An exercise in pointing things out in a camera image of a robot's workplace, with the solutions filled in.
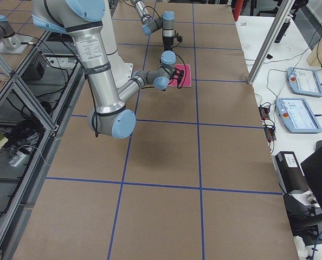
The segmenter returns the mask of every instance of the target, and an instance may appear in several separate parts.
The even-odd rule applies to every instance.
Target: pink mat
[[[186,77],[185,77],[184,65],[183,64],[175,64],[175,67],[177,69],[181,69],[184,71],[184,77],[180,83],[180,86],[184,82],[183,87],[191,87],[191,68],[190,68],[190,65],[188,65],[188,64],[185,64],[185,66],[186,66]],[[178,76],[175,76],[175,79],[171,80],[168,86],[169,87],[176,87],[177,86],[177,78],[178,78]]]

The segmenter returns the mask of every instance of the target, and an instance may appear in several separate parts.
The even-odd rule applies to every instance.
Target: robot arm
[[[174,39],[177,39],[179,43],[183,41],[183,38],[174,29],[174,12],[166,11],[162,14],[162,17],[153,20],[143,0],[131,0],[131,4],[133,4],[139,15],[143,24],[142,29],[146,36],[162,28],[162,41],[165,51],[172,50]]]
[[[19,37],[15,34],[7,18],[0,15],[0,40],[8,49],[15,49],[21,45]]]
[[[136,116],[126,109],[126,101],[151,82],[156,88],[165,89],[176,58],[171,51],[165,52],[158,70],[137,72],[118,92],[100,34],[104,13],[104,1],[33,0],[36,26],[73,38],[96,103],[88,115],[92,130],[126,138],[136,125]]]

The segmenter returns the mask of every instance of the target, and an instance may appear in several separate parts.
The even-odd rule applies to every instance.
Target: tablet screen
[[[318,129],[303,100],[284,99],[282,102],[295,129]]]
[[[319,88],[313,71],[294,69],[297,86],[300,90],[319,93]]]

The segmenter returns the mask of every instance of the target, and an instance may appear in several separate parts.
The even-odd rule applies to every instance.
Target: red object
[[[235,22],[237,22],[239,15],[242,11],[244,0],[238,0],[235,5],[235,11],[233,12],[233,18],[235,19]]]
[[[186,64],[186,77],[184,73],[184,77],[180,83],[180,85],[183,84],[183,87],[191,87],[191,68],[190,65]],[[185,67],[183,64],[175,64],[175,67],[177,69],[185,70]],[[177,86],[177,78],[178,76],[175,76],[174,80],[171,80],[171,82],[168,84],[170,87],[176,87]]]

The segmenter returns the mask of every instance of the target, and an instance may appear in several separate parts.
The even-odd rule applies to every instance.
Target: white table
[[[252,68],[251,65],[257,57],[260,48],[265,40],[265,37],[269,31],[269,28],[274,18],[271,17],[250,17],[240,16],[236,22],[238,34],[241,40],[242,49],[244,51],[245,59],[247,59],[248,70]],[[264,102],[275,102],[275,95],[272,94],[266,87],[267,85],[267,74],[270,69],[287,70],[289,67],[300,68],[313,68],[320,69],[320,67],[311,67],[308,65],[306,59],[310,54],[311,50],[308,49],[308,44],[303,39],[300,31],[292,21],[290,27],[287,30],[286,36],[284,36],[280,43],[274,43],[269,51],[269,54],[273,56],[272,59],[266,59],[264,64],[253,84],[256,94],[262,96]],[[296,55],[305,53],[301,56],[295,57],[289,61],[279,61],[284,59],[291,59]],[[318,71],[320,82],[322,83],[322,70]],[[269,73],[268,77],[269,88],[272,89],[279,98],[305,98],[313,111],[314,114],[322,114],[322,97],[309,97],[293,94],[288,84],[286,83],[286,72],[274,71]],[[257,104],[260,104],[261,99],[256,96]],[[276,138],[277,141],[274,143],[274,151],[272,155],[276,155],[280,151],[294,151],[297,156],[297,160],[301,163],[310,154],[314,152],[315,143],[318,140],[322,140],[322,132],[319,134],[292,134],[287,132],[283,126],[281,120],[278,118],[277,113],[273,113],[275,106],[271,107],[270,117],[275,118],[276,125]],[[319,124],[322,127],[322,116],[317,117]],[[308,251],[311,254],[311,246],[308,246]],[[318,251],[315,253],[314,259],[322,260],[322,245],[317,246]]]

